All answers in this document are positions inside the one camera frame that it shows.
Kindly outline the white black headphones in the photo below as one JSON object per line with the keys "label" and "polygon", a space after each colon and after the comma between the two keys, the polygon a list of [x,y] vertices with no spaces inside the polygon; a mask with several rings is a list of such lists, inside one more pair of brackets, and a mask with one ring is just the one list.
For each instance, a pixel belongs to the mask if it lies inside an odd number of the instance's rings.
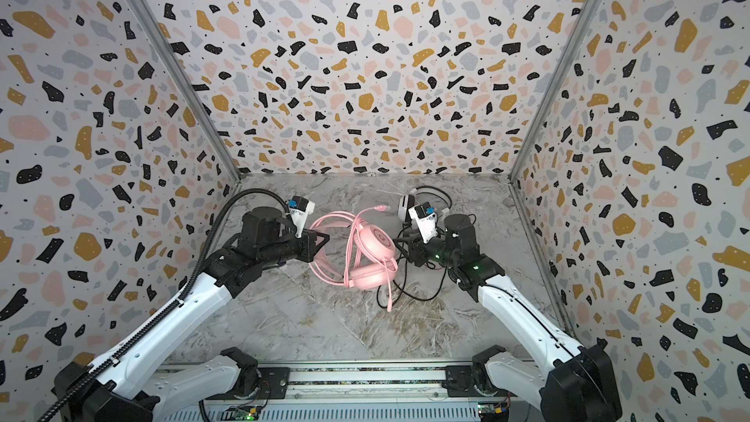
{"label": "white black headphones", "polygon": [[453,199],[446,191],[429,185],[418,186],[401,197],[398,203],[398,218],[404,226],[411,224],[409,209],[416,205],[419,195],[433,195],[433,197],[436,197],[445,204],[445,207],[442,209],[436,209],[439,220],[443,220],[450,214],[450,209],[453,207]]}

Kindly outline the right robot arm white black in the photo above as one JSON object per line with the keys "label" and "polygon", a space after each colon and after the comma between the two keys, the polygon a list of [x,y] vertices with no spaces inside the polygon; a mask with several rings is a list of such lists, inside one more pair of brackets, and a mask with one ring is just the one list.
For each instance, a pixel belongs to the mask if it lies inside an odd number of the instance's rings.
{"label": "right robot arm white black", "polygon": [[470,216],[413,207],[400,239],[414,265],[432,262],[527,350],[532,363],[494,346],[473,357],[472,378],[484,394],[505,390],[538,409],[547,421],[617,421],[623,409],[613,363],[598,345],[585,348],[519,291],[501,265],[482,253]]}

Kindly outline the pink headphones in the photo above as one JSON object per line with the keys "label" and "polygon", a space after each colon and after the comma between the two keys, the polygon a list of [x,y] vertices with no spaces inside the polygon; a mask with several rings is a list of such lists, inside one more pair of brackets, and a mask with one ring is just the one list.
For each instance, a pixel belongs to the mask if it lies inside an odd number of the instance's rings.
{"label": "pink headphones", "polygon": [[367,290],[386,285],[392,293],[391,281],[398,271],[394,240],[381,228],[369,224],[363,214],[369,211],[385,212],[386,205],[377,205],[357,214],[334,211],[320,217],[312,229],[327,232],[330,229],[347,229],[345,266],[338,272],[328,260],[324,249],[309,264],[312,272],[329,285]]}

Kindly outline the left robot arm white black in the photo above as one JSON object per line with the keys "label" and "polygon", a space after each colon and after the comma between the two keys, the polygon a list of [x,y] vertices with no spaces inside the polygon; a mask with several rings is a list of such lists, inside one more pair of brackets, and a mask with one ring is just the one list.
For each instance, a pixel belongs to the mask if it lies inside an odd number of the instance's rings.
{"label": "left robot arm white black", "polygon": [[158,367],[207,318],[263,272],[296,260],[310,263],[330,237],[306,228],[307,211],[258,207],[242,229],[203,258],[186,285],[137,330],[89,365],[71,363],[55,378],[49,421],[161,421],[209,397],[260,393],[257,361],[238,348],[167,377]]}

